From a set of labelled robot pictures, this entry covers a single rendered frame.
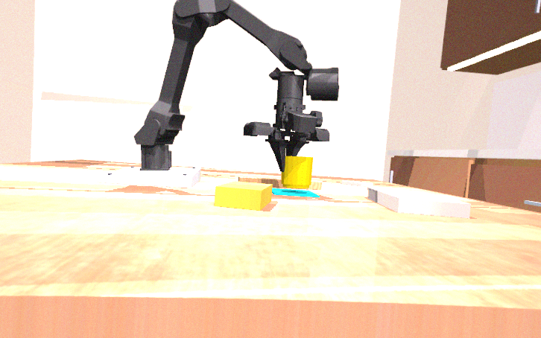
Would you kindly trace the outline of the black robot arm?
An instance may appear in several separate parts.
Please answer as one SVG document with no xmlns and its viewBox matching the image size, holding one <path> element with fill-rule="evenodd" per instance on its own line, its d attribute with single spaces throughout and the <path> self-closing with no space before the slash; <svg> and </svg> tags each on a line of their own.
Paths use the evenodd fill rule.
<svg viewBox="0 0 541 338">
<path fill-rule="evenodd" d="M 230 19 L 241 29 L 265 45 L 290 71 L 277 66 L 268 76 L 278 80 L 277 98 L 303 101 L 304 81 L 306 96 L 311 101 L 338 101 L 338 67 L 313 68 L 307 61 L 307 52 L 298 38 L 273 29 L 249 10 L 233 0 L 176 0 L 171 23 L 174 42 L 171 49 L 159 99 L 150 108 L 144 126 L 135 134 L 141 145 L 140 170 L 169 170 L 176 136 L 183 131 L 186 115 L 181 115 L 180 99 L 183 93 L 195 46 L 202 40 L 206 29 Z M 303 75 L 297 75 L 295 70 Z M 314 133 L 323 123 L 322 112 L 291 111 L 284 105 L 279 117 L 279 129 L 291 128 L 298 133 Z"/>
</svg>

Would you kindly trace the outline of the yellow block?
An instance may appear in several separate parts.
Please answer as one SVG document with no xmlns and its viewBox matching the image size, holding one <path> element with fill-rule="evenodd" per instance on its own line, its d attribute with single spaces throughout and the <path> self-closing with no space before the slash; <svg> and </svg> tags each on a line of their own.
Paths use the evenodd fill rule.
<svg viewBox="0 0 541 338">
<path fill-rule="evenodd" d="M 271 201 L 272 186 L 237 181 L 215 186 L 215 206 L 261 211 Z"/>
</svg>

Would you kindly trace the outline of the peach flat bar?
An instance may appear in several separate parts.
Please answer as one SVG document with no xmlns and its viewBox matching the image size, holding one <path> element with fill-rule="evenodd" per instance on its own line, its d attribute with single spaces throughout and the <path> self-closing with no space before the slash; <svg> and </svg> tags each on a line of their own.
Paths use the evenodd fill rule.
<svg viewBox="0 0 541 338">
<path fill-rule="evenodd" d="M 282 187 L 281 179 L 274 178 L 261 178 L 261 177 L 248 177 L 248 176 L 239 176 L 239 182 L 253 182 L 253 183 L 262 183 L 262 184 L 271 184 L 272 188 L 286 188 Z M 312 190 L 321 190 L 322 182 L 321 181 L 311 181 L 309 188 L 298 188 L 298 189 L 312 189 Z"/>
</svg>

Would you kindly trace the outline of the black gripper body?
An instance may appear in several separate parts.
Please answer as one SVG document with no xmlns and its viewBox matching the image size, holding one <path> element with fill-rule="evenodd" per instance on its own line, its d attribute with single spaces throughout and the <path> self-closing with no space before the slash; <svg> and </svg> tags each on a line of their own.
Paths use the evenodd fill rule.
<svg viewBox="0 0 541 338">
<path fill-rule="evenodd" d="M 303 105 L 303 101 L 294 98 L 279 98 L 276 100 L 276 105 L 273 105 L 273 109 L 276 110 L 276 121 L 273 126 L 270 123 L 265 122 L 248 122 L 244 125 L 244 133 L 246 136 L 268 136 L 268 139 L 285 139 L 290 137 L 289 141 L 329 141 L 329 131 L 327 129 L 315 128 L 314 133 L 304 132 L 291 132 L 291 128 L 279 129 L 279 117 L 281 115 L 284 105 L 290 106 L 291 111 L 297 111 L 297 106 L 301 106 L 303 110 L 306 110 L 306 105 Z M 284 131 L 285 130 L 285 131 Z M 293 131 L 293 130 L 292 130 Z"/>
</svg>

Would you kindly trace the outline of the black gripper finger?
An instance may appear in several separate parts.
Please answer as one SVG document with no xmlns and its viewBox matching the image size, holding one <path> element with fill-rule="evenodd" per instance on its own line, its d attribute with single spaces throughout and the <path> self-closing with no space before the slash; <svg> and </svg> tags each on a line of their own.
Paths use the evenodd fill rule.
<svg viewBox="0 0 541 338">
<path fill-rule="evenodd" d="M 279 169 L 281 172 L 285 171 L 285 148 L 288 143 L 288 140 L 286 139 L 265 139 L 265 141 L 268 141 L 273 153 L 276 157 L 277 163 L 279 165 Z"/>
<path fill-rule="evenodd" d="M 297 156 L 300 149 L 309 141 L 288 141 L 285 156 Z"/>
</svg>

